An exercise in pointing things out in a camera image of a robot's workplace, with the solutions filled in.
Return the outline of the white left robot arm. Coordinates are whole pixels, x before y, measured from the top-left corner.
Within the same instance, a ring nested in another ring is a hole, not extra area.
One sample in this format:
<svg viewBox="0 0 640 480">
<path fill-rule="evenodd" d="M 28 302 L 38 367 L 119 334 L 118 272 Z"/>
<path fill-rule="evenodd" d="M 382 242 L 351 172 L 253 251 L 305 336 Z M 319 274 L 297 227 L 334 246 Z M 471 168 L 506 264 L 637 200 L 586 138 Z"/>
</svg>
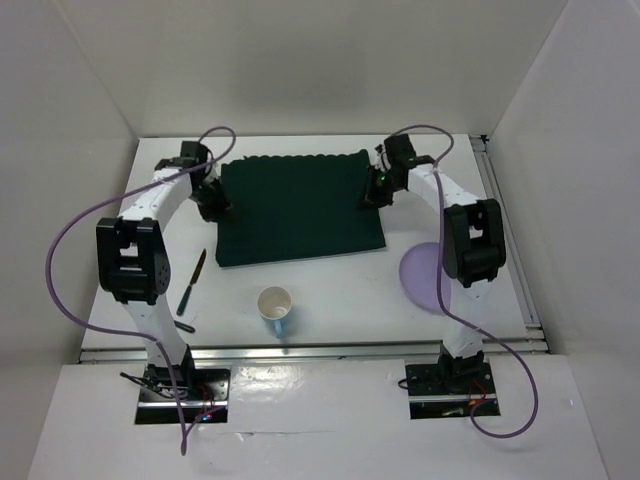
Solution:
<svg viewBox="0 0 640 480">
<path fill-rule="evenodd" d="M 163 231 L 187 200 L 206 222 L 229 217 L 231 203 L 208 164 L 212 160 L 208 147 L 184 141 L 178 156 L 156 164 L 152 188 L 120 216 L 96 226 L 100 285 L 124 306 L 142 335 L 150 381 L 176 399 L 193 394 L 198 376 L 166 298 L 171 267 Z"/>
</svg>

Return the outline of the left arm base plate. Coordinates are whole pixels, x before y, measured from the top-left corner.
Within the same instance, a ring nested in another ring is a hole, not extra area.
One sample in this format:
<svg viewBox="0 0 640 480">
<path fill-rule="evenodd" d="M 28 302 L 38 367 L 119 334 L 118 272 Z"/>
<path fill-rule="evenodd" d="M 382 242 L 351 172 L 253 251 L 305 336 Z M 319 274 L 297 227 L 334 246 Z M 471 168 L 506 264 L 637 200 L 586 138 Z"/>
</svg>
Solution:
<svg viewBox="0 0 640 480">
<path fill-rule="evenodd" d="M 139 376 L 121 372 L 120 377 L 139 388 L 136 425 L 179 423 L 176 402 L 169 382 L 153 382 L 147 372 Z M 195 371 L 191 387 L 179 385 L 178 393 L 186 424 L 226 423 L 230 383 L 229 369 L 208 368 Z"/>
</svg>

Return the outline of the lilac plate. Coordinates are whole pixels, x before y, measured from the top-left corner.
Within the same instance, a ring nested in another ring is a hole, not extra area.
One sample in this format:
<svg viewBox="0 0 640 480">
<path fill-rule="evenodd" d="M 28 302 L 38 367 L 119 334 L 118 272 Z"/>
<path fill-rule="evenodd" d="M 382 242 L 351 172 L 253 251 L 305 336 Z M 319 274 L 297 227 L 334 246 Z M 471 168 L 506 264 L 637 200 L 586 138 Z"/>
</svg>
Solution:
<svg viewBox="0 0 640 480">
<path fill-rule="evenodd" d="M 434 314 L 444 312 L 438 300 L 437 272 L 439 245 L 424 242 L 411 247 L 399 264 L 399 279 L 407 298 Z"/>
</svg>

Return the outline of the gold fork green handle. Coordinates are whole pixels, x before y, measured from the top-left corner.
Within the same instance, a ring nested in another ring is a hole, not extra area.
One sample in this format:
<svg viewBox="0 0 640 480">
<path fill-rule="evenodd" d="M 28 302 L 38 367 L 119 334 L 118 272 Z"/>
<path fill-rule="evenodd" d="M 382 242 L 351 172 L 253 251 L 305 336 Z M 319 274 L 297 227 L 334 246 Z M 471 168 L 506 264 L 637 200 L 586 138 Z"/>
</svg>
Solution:
<svg viewBox="0 0 640 480">
<path fill-rule="evenodd" d="M 190 333 L 190 334 L 194 334 L 196 332 L 195 328 L 191 325 L 179 322 L 179 321 L 175 321 L 174 325 L 179 329 L 182 330 L 186 333 Z"/>
</svg>

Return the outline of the dark green cloth placemat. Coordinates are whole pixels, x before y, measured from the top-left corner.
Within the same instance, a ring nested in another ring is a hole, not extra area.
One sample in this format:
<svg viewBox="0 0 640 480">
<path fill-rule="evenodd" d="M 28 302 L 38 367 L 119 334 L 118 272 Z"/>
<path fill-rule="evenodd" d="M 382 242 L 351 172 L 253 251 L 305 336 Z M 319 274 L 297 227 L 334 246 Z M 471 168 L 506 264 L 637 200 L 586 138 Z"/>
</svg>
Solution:
<svg viewBox="0 0 640 480">
<path fill-rule="evenodd" d="M 377 210 L 360 206 L 369 155 L 246 156 L 221 168 L 231 216 L 219 222 L 222 268 L 345 255 L 386 245 Z"/>
</svg>

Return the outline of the blue mug white inside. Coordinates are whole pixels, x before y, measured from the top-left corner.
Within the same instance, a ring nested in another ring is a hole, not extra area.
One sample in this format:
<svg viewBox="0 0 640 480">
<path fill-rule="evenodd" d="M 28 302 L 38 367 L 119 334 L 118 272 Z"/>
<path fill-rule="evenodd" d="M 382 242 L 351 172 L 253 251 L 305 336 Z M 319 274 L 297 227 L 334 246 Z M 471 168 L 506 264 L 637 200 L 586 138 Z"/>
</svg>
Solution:
<svg viewBox="0 0 640 480">
<path fill-rule="evenodd" d="M 259 315 L 271 325 L 278 339 L 284 337 L 284 325 L 292 307 L 293 300 L 289 291 L 279 286 L 264 289 L 257 299 Z"/>
</svg>

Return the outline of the gold knife green handle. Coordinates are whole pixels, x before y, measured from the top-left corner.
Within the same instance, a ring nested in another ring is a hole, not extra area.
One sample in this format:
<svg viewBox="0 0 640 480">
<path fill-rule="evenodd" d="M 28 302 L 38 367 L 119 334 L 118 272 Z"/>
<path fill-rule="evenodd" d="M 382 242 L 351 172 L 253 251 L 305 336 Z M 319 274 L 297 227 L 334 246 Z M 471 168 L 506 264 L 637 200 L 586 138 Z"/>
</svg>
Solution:
<svg viewBox="0 0 640 480">
<path fill-rule="evenodd" d="M 201 254 L 200 254 L 200 256 L 199 256 L 199 258 L 198 258 L 197 264 L 196 264 L 196 266 L 194 268 L 194 271 L 193 271 L 193 273 L 191 275 L 189 283 L 188 283 L 188 285 L 187 285 L 187 287 L 186 287 L 186 289 L 185 289 L 185 291 L 184 291 L 184 293 L 183 293 L 183 295 L 181 297 L 181 300 L 179 302 L 179 305 L 178 305 L 178 308 L 177 308 L 177 315 L 178 316 L 183 316 L 185 311 L 186 311 L 186 308 L 187 308 L 187 305 L 188 305 L 189 298 L 191 296 L 193 287 L 197 283 L 197 281 L 198 281 L 198 279 L 200 277 L 201 271 L 203 269 L 204 263 L 206 261 L 206 256 L 207 256 L 207 251 L 205 249 L 203 249 Z"/>
</svg>

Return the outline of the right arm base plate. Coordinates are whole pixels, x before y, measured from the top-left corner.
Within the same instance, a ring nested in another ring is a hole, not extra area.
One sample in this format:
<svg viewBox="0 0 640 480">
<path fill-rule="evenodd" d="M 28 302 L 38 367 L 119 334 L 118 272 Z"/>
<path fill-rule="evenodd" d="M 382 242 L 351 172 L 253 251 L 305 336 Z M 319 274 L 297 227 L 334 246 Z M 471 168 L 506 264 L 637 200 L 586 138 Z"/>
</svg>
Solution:
<svg viewBox="0 0 640 480">
<path fill-rule="evenodd" d="M 500 416 L 493 373 L 488 362 L 473 379 L 446 386 L 436 364 L 406 364 L 405 377 L 397 386 L 408 394 L 412 420 L 468 417 L 477 408 L 477 417 Z"/>
</svg>

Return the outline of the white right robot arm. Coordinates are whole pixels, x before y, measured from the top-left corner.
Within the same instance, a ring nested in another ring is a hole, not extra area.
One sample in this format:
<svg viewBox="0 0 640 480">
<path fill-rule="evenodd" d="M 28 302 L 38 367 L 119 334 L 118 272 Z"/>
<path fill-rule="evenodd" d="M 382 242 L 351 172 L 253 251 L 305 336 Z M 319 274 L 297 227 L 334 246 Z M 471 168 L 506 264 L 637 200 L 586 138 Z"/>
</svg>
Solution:
<svg viewBox="0 0 640 480">
<path fill-rule="evenodd" d="M 409 298 L 424 292 L 427 309 L 449 318 L 435 380 L 458 393 L 480 376 L 484 364 L 485 297 L 506 263 L 500 204 L 465 190 L 442 173 L 438 159 L 418 155 L 406 133 L 387 137 L 375 151 L 360 208 L 390 206 L 395 193 L 406 190 L 439 215 L 437 242 L 410 248 L 401 260 L 400 277 Z"/>
</svg>

